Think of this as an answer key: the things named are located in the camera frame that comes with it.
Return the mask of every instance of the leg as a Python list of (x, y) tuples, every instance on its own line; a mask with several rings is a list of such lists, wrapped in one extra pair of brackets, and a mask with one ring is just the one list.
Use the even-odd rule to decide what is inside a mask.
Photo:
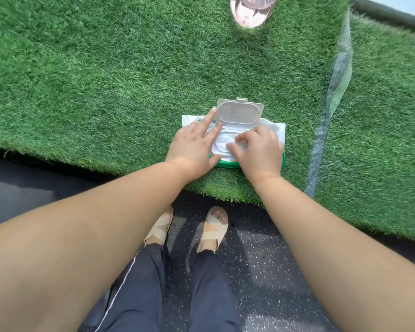
[[(160, 225), (166, 219), (169, 223)], [(165, 265), (162, 247), (171, 221), (172, 208), (161, 215), (146, 237), (145, 247), (130, 264), (96, 332), (163, 330)]]
[[(216, 217), (221, 223), (227, 223), (227, 214), (223, 209), (211, 209), (209, 212), (212, 212), (211, 216)], [(207, 218), (203, 236), (206, 238), (215, 236), (214, 233), (205, 235), (206, 232), (215, 231), (215, 227), (208, 223)], [(220, 234), (217, 239), (203, 240), (202, 237), (198, 248), (191, 285), (189, 332), (240, 330), (238, 311), (226, 270), (220, 258), (214, 253), (224, 234)]]

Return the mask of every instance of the foot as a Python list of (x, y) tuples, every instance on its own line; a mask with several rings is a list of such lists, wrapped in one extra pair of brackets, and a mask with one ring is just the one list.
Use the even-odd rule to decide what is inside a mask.
[[(159, 218), (159, 220), (163, 220), (166, 219), (168, 220), (168, 224), (166, 225), (161, 225), (161, 226), (156, 226), (154, 225), (154, 227), (152, 228), (157, 228), (161, 231), (163, 231), (164, 233), (167, 233), (170, 227), (170, 224), (172, 222), (172, 216), (173, 216), (173, 208), (172, 206), (168, 206), (168, 208), (166, 209), (165, 212), (163, 212)], [(145, 246), (150, 245), (151, 243), (158, 243), (159, 245), (163, 246), (165, 244), (164, 241), (162, 241), (160, 238), (156, 237), (154, 234), (152, 234), (148, 239), (145, 240)]]
[[(219, 207), (214, 206), (210, 210), (210, 214), (212, 214), (214, 217), (216, 217), (220, 223), (223, 225), (228, 225), (228, 219), (227, 219), (227, 213), (226, 211)], [(214, 225), (208, 223), (205, 221), (205, 227), (203, 228), (203, 233), (210, 232), (210, 231), (217, 231), (217, 229), (214, 227)], [(198, 252), (204, 251), (206, 249), (215, 252), (218, 249), (218, 246), (220, 245), (222, 238), (220, 241), (218, 239), (207, 239), (200, 243), (200, 246), (198, 248)]]

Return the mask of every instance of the forearm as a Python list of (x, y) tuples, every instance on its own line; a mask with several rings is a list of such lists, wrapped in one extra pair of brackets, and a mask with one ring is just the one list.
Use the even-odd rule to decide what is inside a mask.
[(344, 331), (415, 330), (415, 265), (283, 178), (257, 187), (305, 279)]
[(159, 163), (1, 224), (0, 315), (20, 317), (3, 316), (0, 331), (76, 329), (185, 183)]

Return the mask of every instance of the wet wipes lid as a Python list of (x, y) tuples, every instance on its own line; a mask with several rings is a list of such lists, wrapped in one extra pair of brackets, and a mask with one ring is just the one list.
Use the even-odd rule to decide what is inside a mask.
[(215, 121), (225, 127), (248, 130), (259, 125), (263, 109), (264, 104), (251, 103), (245, 98), (218, 99)]

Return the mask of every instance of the beige sandal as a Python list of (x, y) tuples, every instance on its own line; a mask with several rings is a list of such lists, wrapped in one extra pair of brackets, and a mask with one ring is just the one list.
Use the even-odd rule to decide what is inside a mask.
[(220, 246), (220, 243), (223, 240), (224, 236), (226, 235), (227, 228), (229, 227), (229, 222), (224, 224), (212, 214), (217, 210), (220, 211), (220, 213), (223, 214), (223, 216), (226, 218), (226, 221), (228, 221), (227, 212), (224, 208), (220, 206), (213, 206), (210, 208), (208, 214), (206, 215), (205, 227), (203, 229), (203, 234), (201, 235), (200, 243), (197, 248), (197, 253), (200, 252), (201, 243), (203, 241), (216, 239), (217, 248), (214, 250), (215, 253), (218, 247)]
[[(146, 242), (146, 240), (148, 240), (152, 235), (155, 235), (157, 237), (157, 239), (159, 239), (162, 242), (161, 245), (164, 245), (165, 241), (166, 241), (166, 237), (168, 236), (169, 227), (171, 226), (171, 223), (172, 223), (173, 215), (174, 215), (174, 209), (172, 208), (172, 206), (169, 206), (161, 214), (161, 216), (155, 222), (154, 226), (152, 226), (152, 228), (149, 231), (148, 235), (144, 239), (144, 242)], [(166, 229), (166, 232), (164, 230), (158, 228), (158, 227), (164, 226), (164, 225), (168, 226), (167, 229)]]

